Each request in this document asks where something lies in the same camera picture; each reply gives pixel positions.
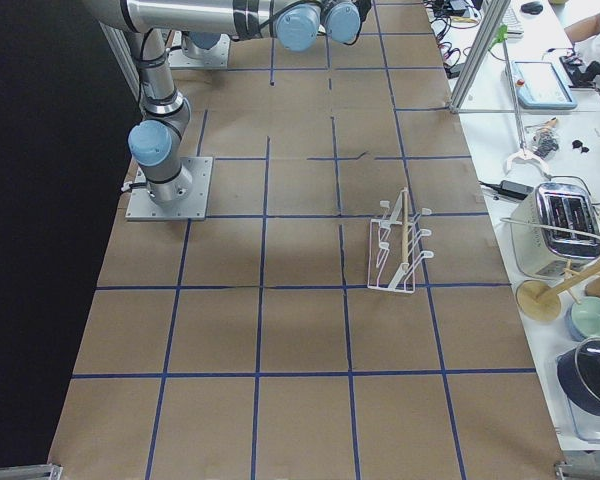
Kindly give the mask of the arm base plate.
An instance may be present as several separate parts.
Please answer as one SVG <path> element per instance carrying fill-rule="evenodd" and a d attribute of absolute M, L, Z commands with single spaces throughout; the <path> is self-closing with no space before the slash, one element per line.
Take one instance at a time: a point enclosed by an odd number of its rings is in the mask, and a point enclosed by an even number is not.
<path fill-rule="evenodd" d="M 169 53 L 172 70 L 224 70 L 228 67 L 230 38 L 221 34 L 210 48 L 196 45 L 188 35 L 176 31 Z"/>
<path fill-rule="evenodd" d="M 137 167 L 125 218 L 129 221 L 204 221 L 207 214 L 213 157 L 181 157 L 181 170 L 172 181 L 151 183 Z"/>

